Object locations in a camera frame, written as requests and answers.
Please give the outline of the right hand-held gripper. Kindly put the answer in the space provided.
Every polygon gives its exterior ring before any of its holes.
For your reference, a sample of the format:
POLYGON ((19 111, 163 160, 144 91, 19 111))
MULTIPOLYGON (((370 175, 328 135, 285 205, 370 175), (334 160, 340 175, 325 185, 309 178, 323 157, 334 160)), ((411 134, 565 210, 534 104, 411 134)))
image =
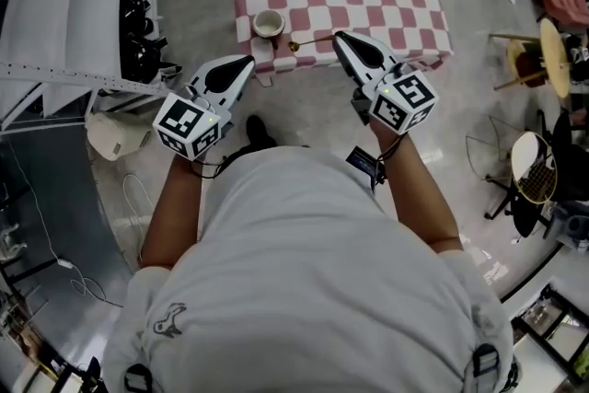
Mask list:
POLYGON ((424 73, 397 63, 380 40, 353 31, 338 31, 332 46, 348 76, 358 85, 352 106, 364 125, 371 119, 398 135, 423 123, 439 97, 424 73))

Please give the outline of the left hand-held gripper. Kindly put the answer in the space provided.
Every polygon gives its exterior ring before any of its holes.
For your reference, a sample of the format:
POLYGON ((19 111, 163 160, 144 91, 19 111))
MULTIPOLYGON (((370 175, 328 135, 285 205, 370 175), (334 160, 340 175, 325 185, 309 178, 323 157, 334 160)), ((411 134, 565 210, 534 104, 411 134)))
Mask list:
POLYGON ((203 64, 190 85, 170 92, 153 122, 161 144, 189 161, 202 157, 231 128, 231 107, 256 68, 251 55, 227 55, 203 64))

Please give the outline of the cream ceramic cup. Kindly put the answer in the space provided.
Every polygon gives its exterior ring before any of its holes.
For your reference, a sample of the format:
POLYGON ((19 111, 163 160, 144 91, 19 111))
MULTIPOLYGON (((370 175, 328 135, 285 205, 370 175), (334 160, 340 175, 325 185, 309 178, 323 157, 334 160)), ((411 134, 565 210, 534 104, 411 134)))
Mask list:
POLYGON ((255 15, 252 20, 252 28, 255 34, 268 40, 276 51, 279 47, 279 37, 285 27, 285 19, 282 14, 275 10, 264 10, 255 15))

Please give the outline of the small gold spoon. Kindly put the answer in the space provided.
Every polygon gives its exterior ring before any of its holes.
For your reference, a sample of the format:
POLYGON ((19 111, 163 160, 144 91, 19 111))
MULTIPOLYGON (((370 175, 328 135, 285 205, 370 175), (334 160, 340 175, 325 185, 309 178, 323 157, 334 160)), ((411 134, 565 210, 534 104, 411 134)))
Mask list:
POLYGON ((318 42, 323 42, 323 41, 332 41, 333 38, 334 38, 333 35, 328 35, 328 36, 325 36, 322 38, 317 38, 317 39, 304 41, 304 42, 289 41, 288 47, 291 52, 298 52, 302 46, 306 46, 308 44, 314 44, 314 43, 318 43, 318 42))

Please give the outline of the person's right forearm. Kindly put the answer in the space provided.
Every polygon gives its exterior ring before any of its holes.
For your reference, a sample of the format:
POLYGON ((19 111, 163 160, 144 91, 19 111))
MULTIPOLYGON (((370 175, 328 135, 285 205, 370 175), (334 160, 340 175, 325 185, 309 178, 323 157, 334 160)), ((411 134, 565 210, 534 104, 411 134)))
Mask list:
POLYGON ((371 120, 398 220, 437 253, 463 248, 456 219, 408 135, 371 120))

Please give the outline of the person's left forearm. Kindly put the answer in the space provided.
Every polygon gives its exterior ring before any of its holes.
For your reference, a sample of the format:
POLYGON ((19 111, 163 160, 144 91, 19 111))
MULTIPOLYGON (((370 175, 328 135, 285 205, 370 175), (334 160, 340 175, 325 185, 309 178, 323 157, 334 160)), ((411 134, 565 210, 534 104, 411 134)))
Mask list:
POLYGON ((175 155, 141 249, 140 268, 171 270, 197 243, 202 165, 175 155))

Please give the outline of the person's black shoe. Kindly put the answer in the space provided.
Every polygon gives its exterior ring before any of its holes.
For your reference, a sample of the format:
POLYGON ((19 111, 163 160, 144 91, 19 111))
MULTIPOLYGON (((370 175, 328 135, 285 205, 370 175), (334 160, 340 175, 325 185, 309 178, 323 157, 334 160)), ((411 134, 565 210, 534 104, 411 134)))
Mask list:
POLYGON ((277 142, 270 137, 263 120, 257 115, 247 118, 246 134, 250 146, 266 149, 277 145, 277 142))

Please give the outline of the black helmet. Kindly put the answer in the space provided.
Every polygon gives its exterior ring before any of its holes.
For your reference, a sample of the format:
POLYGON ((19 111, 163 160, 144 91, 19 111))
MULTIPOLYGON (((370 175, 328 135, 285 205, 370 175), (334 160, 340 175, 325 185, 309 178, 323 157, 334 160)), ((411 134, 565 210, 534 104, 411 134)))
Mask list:
POLYGON ((154 31, 154 23, 147 13, 151 4, 147 0, 120 0, 120 34, 144 37, 154 31))
POLYGON ((124 36, 120 40, 121 77, 125 80, 150 84, 157 75, 164 81, 179 75, 182 67, 165 62, 162 50, 167 46, 167 38, 158 40, 124 36))

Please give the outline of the black waist device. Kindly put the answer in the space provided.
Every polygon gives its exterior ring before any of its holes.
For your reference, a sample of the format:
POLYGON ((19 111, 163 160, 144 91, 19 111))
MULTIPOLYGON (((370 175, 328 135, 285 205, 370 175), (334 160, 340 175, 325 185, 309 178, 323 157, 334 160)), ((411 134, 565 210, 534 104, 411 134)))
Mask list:
POLYGON ((384 165, 361 147, 355 146, 346 157, 346 162, 367 175, 372 187, 385 183, 387 177, 384 165))

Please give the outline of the cream trash bin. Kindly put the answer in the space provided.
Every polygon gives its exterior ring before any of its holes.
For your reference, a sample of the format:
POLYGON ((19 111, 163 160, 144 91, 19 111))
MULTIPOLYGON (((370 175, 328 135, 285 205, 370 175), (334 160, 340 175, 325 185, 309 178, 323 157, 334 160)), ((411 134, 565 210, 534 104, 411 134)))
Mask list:
POLYGON ((91 113, 86 129, 90 145, 109 161, 139 151, 152 132, 152 127, 135 115, 107 112, 91 113))

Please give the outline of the white metal shelf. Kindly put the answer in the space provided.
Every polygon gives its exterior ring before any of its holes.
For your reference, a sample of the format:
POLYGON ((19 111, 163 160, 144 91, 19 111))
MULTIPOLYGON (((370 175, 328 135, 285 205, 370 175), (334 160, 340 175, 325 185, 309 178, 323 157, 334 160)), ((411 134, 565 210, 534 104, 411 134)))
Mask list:
MULTIPOLYGON (((157 0, 147 0, 163 37, 157 0)), ((121 77, 120 0, 7 0, 0 23, 0 136, 81 125, 94 111, 126 111, 172 83, 121 77)))

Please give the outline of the yellow round table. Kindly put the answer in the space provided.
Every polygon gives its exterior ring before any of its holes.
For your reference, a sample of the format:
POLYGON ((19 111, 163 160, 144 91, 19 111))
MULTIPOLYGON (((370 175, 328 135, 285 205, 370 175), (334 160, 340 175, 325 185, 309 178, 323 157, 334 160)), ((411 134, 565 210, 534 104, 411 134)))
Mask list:
POLYGON ((561 35, 548 19, 540 21, 540 46, 549 82, 559 98, 567 98, 570 93, 570 62, 561 35))

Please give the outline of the person's white shirt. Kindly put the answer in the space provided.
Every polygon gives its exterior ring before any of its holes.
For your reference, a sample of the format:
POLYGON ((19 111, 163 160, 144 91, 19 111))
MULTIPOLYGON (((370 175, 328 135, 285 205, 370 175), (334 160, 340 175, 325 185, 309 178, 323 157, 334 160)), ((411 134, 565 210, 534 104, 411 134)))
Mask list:
POLYGON ((513 360, 511 323, 464 250, 437 253, 334 155, 242 156, 207 193, 202 240, 145 268, 103 359, 109 393, 475 393, 472 359, 513 360))

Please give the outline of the black office chair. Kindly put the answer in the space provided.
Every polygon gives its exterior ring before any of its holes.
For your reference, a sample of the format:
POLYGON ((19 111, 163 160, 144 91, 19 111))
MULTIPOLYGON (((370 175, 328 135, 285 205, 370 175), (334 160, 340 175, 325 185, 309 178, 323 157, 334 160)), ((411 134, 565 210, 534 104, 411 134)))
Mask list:
POLYGON ((541 123, 542 136, 550 145, 558 170, 557 187, 551 199, 542 204, 528 201, 515 187, 511 170, 511 149, 507 152, 510 174, 507 177, 484 179, 505 190, 506 196, 494 213, 485 213, 487 220, 495 219, 501 211, 510 214, 514 220, 516 231, 521 237, 528 237, 537 223, 548 226, 549 220, 544 218, 542 211, 549 202, 589 202, 589 149, 585 149, 573 141, 574 131, 585 131, 589 137, 589 107, 574 112, 563 111, 554 125, 552 132, 546 128, 543 111, 537 116, 541 123))

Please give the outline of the black framed window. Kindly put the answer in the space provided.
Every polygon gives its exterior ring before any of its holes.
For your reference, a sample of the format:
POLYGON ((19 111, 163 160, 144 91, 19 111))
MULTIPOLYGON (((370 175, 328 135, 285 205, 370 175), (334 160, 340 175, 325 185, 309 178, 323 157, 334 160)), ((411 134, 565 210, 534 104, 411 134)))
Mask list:
POLYGON ((589 387, 589 314, 549 283, 511 323, 514 333, 530 337, 574 387, 589 387))

